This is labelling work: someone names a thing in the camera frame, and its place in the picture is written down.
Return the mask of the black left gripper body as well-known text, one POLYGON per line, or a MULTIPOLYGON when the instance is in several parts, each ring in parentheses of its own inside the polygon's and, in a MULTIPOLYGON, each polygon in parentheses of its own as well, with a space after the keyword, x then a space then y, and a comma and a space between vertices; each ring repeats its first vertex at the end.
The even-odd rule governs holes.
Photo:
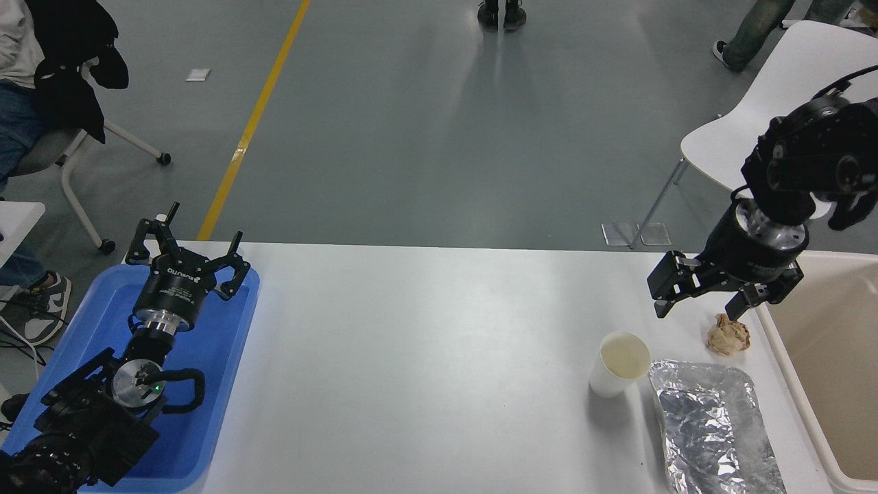
POLYGON ((215 275, 206 269, 208 262, 200 254, 154 257, 132 313, 143 322, 162 311, 171 313, 180 319, 179 331, 194 329, 206 295, 215 285, 215 275))

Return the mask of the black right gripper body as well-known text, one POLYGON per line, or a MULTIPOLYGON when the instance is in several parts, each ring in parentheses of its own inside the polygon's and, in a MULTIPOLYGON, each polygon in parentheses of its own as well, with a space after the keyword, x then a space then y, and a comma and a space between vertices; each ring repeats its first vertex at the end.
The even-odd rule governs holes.
POLYGON ((808 247, 803 225, 772 221, 759 209, 728 209, 698 255, 738 285, 764 285, 768 302, 780 303, 803 280, 797 257, 808 247))

